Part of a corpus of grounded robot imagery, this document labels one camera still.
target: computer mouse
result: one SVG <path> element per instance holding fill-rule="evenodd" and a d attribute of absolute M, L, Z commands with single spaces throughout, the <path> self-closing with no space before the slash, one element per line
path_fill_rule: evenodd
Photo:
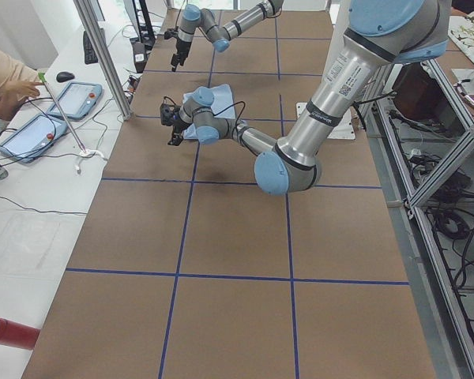
<path fill-rule="evenodd" d="M 64 81 L 71 81 L 74 78 L 75 76 L 73 75 L 73 73 L 69 73 L 68 71 L 62 71 L 58 73 L 58 75 L 56 75 L 56 81 L 58 83 L 63 83 Z"/>

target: robotic arm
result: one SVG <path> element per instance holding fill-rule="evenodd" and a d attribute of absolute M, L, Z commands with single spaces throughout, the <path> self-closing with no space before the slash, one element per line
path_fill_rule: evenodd
<path fill-rule="evenodd" d="M 178 65 L 184 66 L 197 28 L 204 32 L 216 51 L 223 52 L 230 46 L 231 39 L 240 36 L 258 22 L 274 16 L 282 6 L 283 0 L 264 0 L 221 28 L 209 9 L 199 9 L 188 4 L 182 12 L 181 25 L 168 29 L 164 34 L 165 39 L 177 39 L 177 52 L 171 60 L 172 71 L 176 71 Z"/>
<path fill-rule="evenodd" d="M 450 0 L 352 0 L 342 51 L 292 131 L 277 141 L 245 122 L 214 118 L 207 88 L 199 88 L 177 109 L 163 104 L 162 123 L 170 122 L 178 133 L 193 122 L 201 144 L 231 138 L 251 150 L 258 156 L 255 178 L 266 193 L 307 190 L 322 173 L 320 146 L 375 71 L 444 53 L 450 6 Z"/>

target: label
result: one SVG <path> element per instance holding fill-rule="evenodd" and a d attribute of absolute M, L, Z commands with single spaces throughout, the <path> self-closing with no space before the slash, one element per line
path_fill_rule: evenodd
<path fill-rule="evenodd" d="M 325 80 L 333 86 L 333 91 L 345 99 L 356 96 L 360 87 L 367 80 L 371 70 L 356 61 L 349 61 L 347 57 L 339 55 L 333 63 Z"/>

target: red tube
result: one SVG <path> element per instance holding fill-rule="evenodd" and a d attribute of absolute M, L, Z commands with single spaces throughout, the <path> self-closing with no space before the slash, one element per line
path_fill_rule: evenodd
<path fill-rule="evenodd" d="M 0 345 L 33 350 L 40 330 L 0 318 Z"/>

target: industrial robot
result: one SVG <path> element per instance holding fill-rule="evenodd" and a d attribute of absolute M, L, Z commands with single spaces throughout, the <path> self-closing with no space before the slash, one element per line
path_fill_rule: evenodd
<path fill-rule="evenodd" d="M 187 6 L 178 30 L 173 31 L 177 53 L 172 69 L 186 61 L 197 28 L 217 51 L 224 51 L 231 39 L 274 17 L 282 5 L 282 0 L 265 0 L 222 28 L 209 10 Z M 182 106 L 161 105 L 162 124 L 173 126 L 169 144 L 179 144 L 183 130 L 193 123 L 200 144 L 227 138 L 255 154 L 254 175 L 266 193 L 308 190 L 322 174 L 317 157 L 320 146 L 376 70 L 394 63 L 422 62 L 445 52 L 450 8 L 450 0 L 352 0 L 344 47 L 286 137 L 276 140 L 241 119 L 215 117 L 214 95 L 200 87 Z"/>

